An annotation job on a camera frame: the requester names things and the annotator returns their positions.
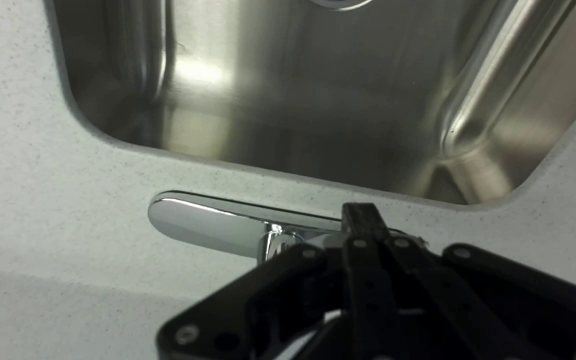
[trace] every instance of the sink drain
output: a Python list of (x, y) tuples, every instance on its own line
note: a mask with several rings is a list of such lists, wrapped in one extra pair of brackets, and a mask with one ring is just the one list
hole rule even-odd
[(373, 0), (310, 0), (313, 3), (319, 3), (323, 8), (339, 10), (339, 12), (350, 12), (366, 6)]

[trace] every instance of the countertop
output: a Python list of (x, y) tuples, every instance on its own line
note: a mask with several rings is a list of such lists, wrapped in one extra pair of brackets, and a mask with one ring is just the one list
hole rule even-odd
[(157, 358), (171, 315), (251, 269), (159, 233), (163, 190), (339, 216), (377, 201), (432, 249), (471, 242), (576, 282), (576, 123), (510, 197), (447, 206), (121, 143), (72, 105), (43, 0), (0, 0), (0, 358)]

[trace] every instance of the black plastic object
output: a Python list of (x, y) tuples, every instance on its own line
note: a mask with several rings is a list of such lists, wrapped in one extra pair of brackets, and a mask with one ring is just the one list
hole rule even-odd
[(343, 247), (292, 245), (164, 324), (161, 360), (275, 358), (309, 332), (294, 358), (576, 360), (575, 284), (466, 244), (438, 258), (373, 203), (347, 203), (343, 231)]

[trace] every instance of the sink basin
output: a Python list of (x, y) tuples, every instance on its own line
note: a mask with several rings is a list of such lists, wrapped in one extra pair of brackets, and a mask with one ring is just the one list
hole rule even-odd
[(572, 0), (49, 0), (113, 138), (440, 201), (518, 188), (576, 117)]

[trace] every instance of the metal surface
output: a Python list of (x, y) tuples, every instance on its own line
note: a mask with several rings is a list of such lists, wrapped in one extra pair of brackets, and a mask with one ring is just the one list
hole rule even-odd
[(163, 191), (149, 207), (163, 233), (267, 261), (294, 244), (341, 247), (341, 219), (228, 201), (186, 191)]
[(50, 1), (83, 114), (171, 151), (490, 201), (576, 117), (572, 0)]

